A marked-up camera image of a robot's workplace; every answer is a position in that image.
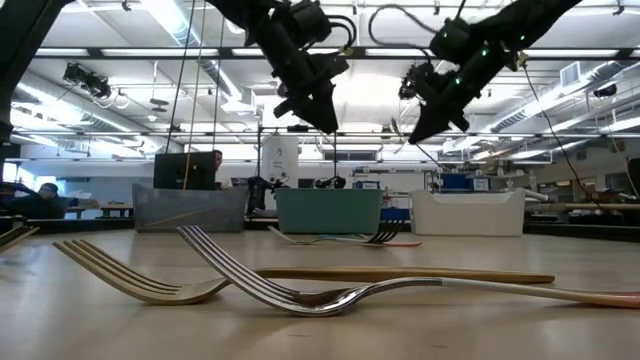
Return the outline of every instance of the white container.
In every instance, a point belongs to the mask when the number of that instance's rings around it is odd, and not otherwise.
[[[522,236],[525,191],[500,194],[411,192],[416,235]]]

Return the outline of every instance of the black monitor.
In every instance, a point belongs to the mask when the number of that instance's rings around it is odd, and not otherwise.
[[[189,155],[189,177],[186,190],[216,190],[215,153],[198,152]],[[184,186],[187,154],[156,155],[153,166],[154,189],[178,189]]]

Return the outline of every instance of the man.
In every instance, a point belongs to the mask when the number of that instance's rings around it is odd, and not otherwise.
[[[215,155],[215,172],[216,172],[216,188],[221,190],[231,190],[233,189],[233,184],[231,183],[231,179],[225,176],[222,176],[218,169],[220,165],[222,165],[222,151],[213,150],[213,154]]]
[[[44,183],[38,194],[16,198],[7,204],[15,214],[28,219],[64,219],[65,211],[58,201],[58,186]]]

